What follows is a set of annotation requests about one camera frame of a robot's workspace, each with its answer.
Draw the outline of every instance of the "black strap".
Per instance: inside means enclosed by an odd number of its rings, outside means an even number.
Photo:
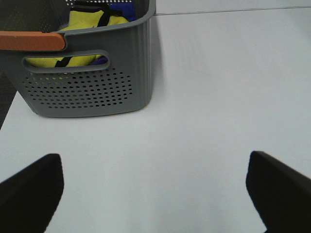
[[[55,67],[66,67],[72,57],[64,57],[61,61],[57,61]]]
[[[102,10],[104,14],[98,21],[97,27],[108,25],[111,16],[123,16],[122,11],[110,9],[109,5],[105,2],[75,1],[71,10],[91,13]]]

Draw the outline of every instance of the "gray plastic basket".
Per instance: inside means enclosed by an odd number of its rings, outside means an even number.
[[[66,42],[62,51],[1,50],[0,68],[31,109],[41,116],[90,117],[141,109],[150,101],[152,92],[149,37],[156,1],[132,2],[138,20],[58,31]],[[57,31],[68,23],[71,5],[71,0],[2,0],[0,31]],[[97,66],[37,68],[25,60],[88,54],[103,54],[109,62]]]

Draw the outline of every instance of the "orange handle grip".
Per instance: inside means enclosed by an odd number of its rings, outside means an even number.
[[[0,50],[60,51],[65,45],[58,33],[0,31]]]

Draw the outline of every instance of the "black object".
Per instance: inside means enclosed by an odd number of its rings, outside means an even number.
[[[266,233],[311,233],[311,180],[272,156],[254,151],[247,191]]]
[[[63,190],[58,154],[48,154],[0,183],[0,233],[43,233]]]

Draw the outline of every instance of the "basket handle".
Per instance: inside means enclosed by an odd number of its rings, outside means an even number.
[[[75,57],[75,56],[87,56],[100,54],[105,56],[108,59],[108,62],[102,65],[92,65],[92,66],[83,66],[83,67],[51,67],[51,68],[43,68],[43,67],[34,67],[30,65],[26,59],[27,58],[45,58],[45,57]],[[96,71],[107,69],[111,65],[111,56],[105,50],[87,50],[87,51],[76,51],[76,52],[58,52],[56,54],[40,54],[40,55],[28,55],[22,59],[22,63],[24,67],[32,72],[32,73],[70,73],[70,72],[86,72],[86,71]]]
[[[58,33],[0,31],[0,50],[60,51],[65,45]]]

